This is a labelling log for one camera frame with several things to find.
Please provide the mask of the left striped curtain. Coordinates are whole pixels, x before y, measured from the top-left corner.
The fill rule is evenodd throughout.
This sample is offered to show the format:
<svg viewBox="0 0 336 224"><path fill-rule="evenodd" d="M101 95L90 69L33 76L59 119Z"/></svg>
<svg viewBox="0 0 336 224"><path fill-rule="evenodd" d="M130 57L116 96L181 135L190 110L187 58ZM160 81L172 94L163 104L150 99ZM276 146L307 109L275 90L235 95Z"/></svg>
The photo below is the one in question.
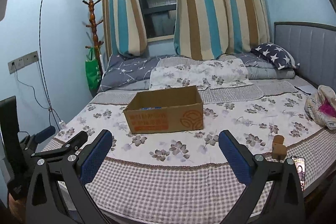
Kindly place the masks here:
<svg viewBox="0 0 336 224"><path fill-rule="evenodd" d="M141 56L147 36L139 0L102 0L106 54Z"/></svg>

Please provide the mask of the smartphone with lit screen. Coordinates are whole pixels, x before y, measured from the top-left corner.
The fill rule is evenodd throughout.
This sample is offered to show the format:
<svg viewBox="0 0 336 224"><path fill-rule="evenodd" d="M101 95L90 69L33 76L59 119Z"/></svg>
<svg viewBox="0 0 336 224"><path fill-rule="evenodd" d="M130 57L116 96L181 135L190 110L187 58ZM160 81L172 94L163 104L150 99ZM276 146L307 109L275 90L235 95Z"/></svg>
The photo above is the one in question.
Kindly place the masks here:
<svg viewBox="0 0 336 224"><path fill-rule="evenodd" d="M301 185L302 191L305 189L305 158L299 156L291 156L291 159L294 161L297 174L299 177L299 182Z"/></svg>

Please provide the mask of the navy star pillow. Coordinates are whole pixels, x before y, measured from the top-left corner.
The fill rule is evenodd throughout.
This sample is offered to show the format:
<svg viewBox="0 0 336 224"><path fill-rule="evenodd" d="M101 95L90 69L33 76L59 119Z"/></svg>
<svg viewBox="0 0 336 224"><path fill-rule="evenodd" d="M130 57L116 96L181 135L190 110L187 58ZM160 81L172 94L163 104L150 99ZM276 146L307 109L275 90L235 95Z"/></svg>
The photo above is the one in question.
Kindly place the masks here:
<svg viewBox="0 0 336 224"><path fill-rule="evenodd" d="M251 53L268 61L278 70L298 69L300 67L300 63L296 62L287 50L274 43L260 44L256 48L252 48Z"/></svg>

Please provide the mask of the brown cardboard box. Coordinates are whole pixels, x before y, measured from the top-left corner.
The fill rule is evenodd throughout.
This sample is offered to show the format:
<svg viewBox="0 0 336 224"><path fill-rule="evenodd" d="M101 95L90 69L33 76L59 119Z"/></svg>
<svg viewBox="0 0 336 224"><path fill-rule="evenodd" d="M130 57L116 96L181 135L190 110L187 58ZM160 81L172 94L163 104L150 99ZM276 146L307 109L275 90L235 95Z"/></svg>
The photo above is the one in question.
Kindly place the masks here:
<svg viewBox="0 0 336 224"><path fill-rule="evenodd" d="M141 110L143 107L162 107ZM203 101L195 86L137 93L123 111L131 133L202 130Z"/></svg>

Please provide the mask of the striped curtain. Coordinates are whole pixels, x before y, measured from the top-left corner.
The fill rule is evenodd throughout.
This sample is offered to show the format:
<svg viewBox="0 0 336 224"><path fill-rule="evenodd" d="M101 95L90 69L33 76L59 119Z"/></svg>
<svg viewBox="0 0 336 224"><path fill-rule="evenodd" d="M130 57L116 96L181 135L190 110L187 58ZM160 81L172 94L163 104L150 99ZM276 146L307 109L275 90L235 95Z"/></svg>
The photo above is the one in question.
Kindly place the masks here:
<svg viewBox="0 0 336 224"><path fill-rule="evenodd" d="M102 0L106 54L141 56L147 36L139 0Z"/></svg>
<svg viewBox="0 0 336 224"><path fill-rule="evenodd" d="M265 0L177 0L174 46L181 56L213 60L269 41Z"/></svg>

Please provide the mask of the green shopping bag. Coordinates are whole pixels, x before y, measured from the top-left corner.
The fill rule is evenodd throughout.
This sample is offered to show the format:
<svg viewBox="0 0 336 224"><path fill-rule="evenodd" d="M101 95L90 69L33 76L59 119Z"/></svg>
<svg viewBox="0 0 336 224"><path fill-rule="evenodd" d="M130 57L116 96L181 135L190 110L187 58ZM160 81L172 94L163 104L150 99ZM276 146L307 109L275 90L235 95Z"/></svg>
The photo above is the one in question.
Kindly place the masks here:
<svg viewBox="0 0 336 224"><path fill-rule="evenodd" d="M101 82L100 60L96 59L95 49L90 48L85 61L85 73L89 90L97 90Z"/></svg>

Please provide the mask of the blue glue tube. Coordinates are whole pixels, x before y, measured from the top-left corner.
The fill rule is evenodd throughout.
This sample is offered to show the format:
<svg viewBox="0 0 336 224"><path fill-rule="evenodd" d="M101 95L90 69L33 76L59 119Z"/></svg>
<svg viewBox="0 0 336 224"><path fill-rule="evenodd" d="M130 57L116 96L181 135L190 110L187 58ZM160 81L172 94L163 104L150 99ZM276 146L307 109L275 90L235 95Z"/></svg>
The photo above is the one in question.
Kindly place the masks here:
<svg viewBox="0 0 336 224"><path fill-rule="evenodd" d="M155 110L155 109L161 109L162 107L143 107L141 110Z"/></svg>

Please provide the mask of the small wooden figure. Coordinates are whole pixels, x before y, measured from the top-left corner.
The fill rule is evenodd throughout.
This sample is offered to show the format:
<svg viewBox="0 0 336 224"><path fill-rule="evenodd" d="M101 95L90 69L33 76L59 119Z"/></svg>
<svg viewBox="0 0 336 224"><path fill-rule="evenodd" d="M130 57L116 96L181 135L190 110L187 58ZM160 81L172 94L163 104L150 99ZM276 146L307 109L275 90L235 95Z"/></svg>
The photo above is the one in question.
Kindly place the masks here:
<svg viewBox="0 0 336 224"><path fill-rule="evenodd" d="M284 145L285 138L282 135L275 135L272 141L272 158L284 160L287 155L287 148Z"/></svg>

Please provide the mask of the wooden coat rack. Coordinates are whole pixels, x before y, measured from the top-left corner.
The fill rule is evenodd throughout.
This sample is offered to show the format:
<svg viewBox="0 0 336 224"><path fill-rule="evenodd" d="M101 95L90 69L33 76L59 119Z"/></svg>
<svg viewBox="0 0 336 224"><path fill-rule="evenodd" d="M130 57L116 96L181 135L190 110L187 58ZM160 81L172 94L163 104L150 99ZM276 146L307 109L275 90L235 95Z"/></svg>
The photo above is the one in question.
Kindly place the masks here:
<svg viewBox="0 0 336 224"><path fill-rule="evenodd" d="M103 74L103 69L102 69L102 61L100 60L100 48L104 44L101 40L99 40L98 35L97 35L97 26L103 22L103 20L99 20L96 22L96 16L95 16L95 5L101 2L102 0L97 0L96 2L94 0L83 0L83 3L88 6L89 10L89 24L86 25L86 27L91 29L92 32L92 40L93 40L93 49L94 49L94 54L95 57L98 61L99 69L101 75Z"/></svg>

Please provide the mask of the wall power outlet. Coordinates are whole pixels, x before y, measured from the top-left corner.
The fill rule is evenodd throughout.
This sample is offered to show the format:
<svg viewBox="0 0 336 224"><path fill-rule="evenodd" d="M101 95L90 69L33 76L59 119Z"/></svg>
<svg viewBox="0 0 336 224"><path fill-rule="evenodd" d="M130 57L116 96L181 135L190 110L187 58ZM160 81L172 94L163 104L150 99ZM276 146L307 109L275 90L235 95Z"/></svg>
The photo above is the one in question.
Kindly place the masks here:
<svg viewBox="0 0 336 224"><path fill-rule="evenodd" d="M39 56L38 56L38 52L34 51L31 53L28 53L22 57L19 57L17 59L14 59L10 62L8 62L8 69L9 69L9 73L13 74L16 71L18 71L19 69L22 69L26 66L29 66L33 63L36 63L39 61Z"/></svg>

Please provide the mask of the folded floral quilt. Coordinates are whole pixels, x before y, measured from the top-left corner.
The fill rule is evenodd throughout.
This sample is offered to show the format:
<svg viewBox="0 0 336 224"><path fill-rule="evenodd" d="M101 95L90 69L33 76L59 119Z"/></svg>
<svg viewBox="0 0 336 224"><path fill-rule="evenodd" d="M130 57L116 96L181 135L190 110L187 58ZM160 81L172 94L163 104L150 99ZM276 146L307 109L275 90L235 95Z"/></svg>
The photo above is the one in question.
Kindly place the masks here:
<svg viewBox="0 0 336 224"><path fill-rule="evenodd" d="M206 90L236 88L251 84L243 62L240 59L229 59L156 67L151 71L149 89L195 86L198 90Z"/></svg>

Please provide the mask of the right striped curtain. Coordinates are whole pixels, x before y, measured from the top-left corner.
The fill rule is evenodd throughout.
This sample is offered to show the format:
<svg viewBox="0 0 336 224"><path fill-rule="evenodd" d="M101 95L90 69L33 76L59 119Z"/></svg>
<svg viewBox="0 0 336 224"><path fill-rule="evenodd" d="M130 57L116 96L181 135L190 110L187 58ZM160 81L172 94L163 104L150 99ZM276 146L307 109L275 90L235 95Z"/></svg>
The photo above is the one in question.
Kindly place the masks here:
<svg viewBox="0 0 336 224"><path fill-rule="evenodd" d="M174 46L181 56L213 60L269 41L265 0L177 0Z"/></svg>

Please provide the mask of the floral bed cover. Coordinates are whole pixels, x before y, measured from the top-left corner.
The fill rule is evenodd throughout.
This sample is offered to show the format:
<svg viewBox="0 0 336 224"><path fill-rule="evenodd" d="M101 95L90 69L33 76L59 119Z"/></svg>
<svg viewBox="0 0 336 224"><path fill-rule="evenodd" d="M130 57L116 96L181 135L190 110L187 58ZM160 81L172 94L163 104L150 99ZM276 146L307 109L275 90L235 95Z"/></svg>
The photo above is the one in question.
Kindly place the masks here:
<svg viewBox="0 0 336 224"><path fill-rule="evenodd" d="M130 132L123 110L133 92L98 94L48 143L57 149L80 131L92 141L101 130L114 137L87 189L98 207L120 222L219 223L244 190L219 145L229 130L254 154L271 157L282 135L288 156L305 159L305 194L335 170L335 133L304 111L309 84L293 79L254 81L243 94L201 94L204 127L168 134Z"/></svg>

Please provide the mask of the white pink plastic bag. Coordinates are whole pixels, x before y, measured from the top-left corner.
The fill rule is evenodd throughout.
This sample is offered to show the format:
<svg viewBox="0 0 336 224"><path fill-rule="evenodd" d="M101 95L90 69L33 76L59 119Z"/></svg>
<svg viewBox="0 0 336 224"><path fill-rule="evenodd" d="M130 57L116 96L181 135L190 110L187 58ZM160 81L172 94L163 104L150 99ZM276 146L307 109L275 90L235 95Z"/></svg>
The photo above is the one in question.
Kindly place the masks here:
<svg viewBox="0 0 336 224"><path fill-rule="evenodd" d="M331 87L319 85L317 92L307 97L304 110L316 124L335 130L335 91Z"/></svg>

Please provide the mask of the grey blue star duvet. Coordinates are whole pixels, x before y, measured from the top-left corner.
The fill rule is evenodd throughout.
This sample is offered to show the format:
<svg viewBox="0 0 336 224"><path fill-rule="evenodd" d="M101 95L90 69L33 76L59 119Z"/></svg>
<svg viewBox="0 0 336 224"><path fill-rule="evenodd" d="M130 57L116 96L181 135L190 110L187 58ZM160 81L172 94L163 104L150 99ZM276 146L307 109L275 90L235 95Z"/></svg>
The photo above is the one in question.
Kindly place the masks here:
<svg viewBox="0 0 336 224"><path fill-rule="evenodd" d="M126 58L110 57L108 68L102 77L98 92L108 90L148 90L151 71L160 60L176 55Z"/></svg>

